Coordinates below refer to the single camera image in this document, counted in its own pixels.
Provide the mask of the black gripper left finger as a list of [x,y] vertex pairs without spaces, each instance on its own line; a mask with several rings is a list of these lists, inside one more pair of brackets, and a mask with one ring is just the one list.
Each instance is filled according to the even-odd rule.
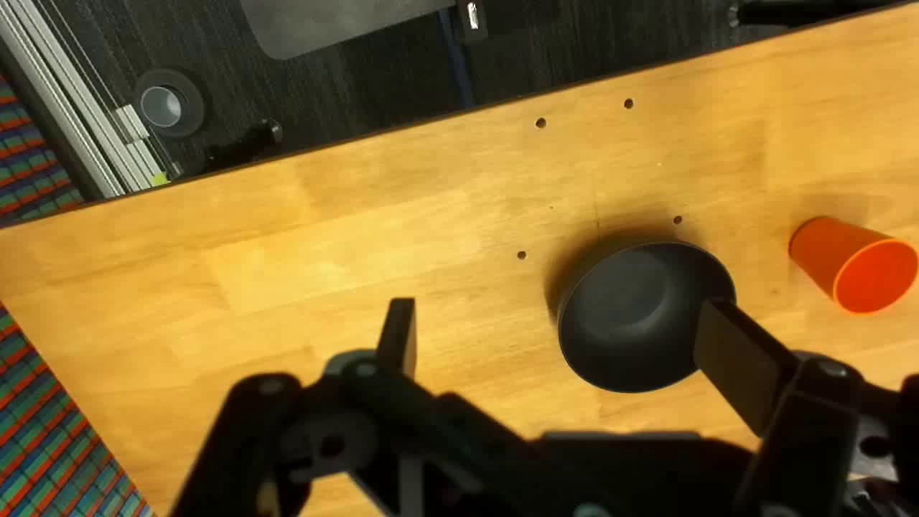
[[393,299],[377,341],[377,363],[406,376],[417,370],[417,302]]

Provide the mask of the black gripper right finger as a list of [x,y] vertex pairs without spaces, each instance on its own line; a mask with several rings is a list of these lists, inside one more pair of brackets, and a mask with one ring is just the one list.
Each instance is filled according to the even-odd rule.
[[695,331],[695,367],[719,389],[745,424],[765,437],[784,386],[799,367],[771,331],[730,302],[708,302]]

